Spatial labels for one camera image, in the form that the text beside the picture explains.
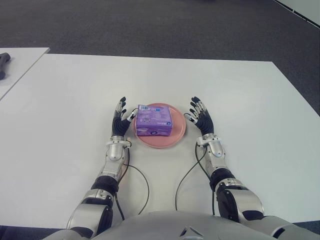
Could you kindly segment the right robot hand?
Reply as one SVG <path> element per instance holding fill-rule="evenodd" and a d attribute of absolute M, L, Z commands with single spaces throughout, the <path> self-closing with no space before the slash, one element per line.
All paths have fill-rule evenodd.
<path fill-rule="evenodd" d="M 215 132 L 214 124 L 205 104 L 197 96 L 194 96 L 191 98 L 190 105 L 192 108 L 189 109 L 189 113 L 183 114 L 184 117 L 193 123 L 203 136 L 213 134 Z"/>

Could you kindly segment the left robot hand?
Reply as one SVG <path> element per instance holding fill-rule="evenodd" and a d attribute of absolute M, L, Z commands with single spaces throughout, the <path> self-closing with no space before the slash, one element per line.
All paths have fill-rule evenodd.
<path fill-rule="evenodd" d="M 111 128 L 111 136 L 124 137 L 131 122 L 138 114 L 138 108 L 132 110 L 132 112 L 125 118 L 124 114 L 126 113 L 126 109 L 124 109 L 126 105 L 126 97 L 122 97 L 118 103 L 116 104 L 113 119 L 112 119 L 112 128 Z"/>

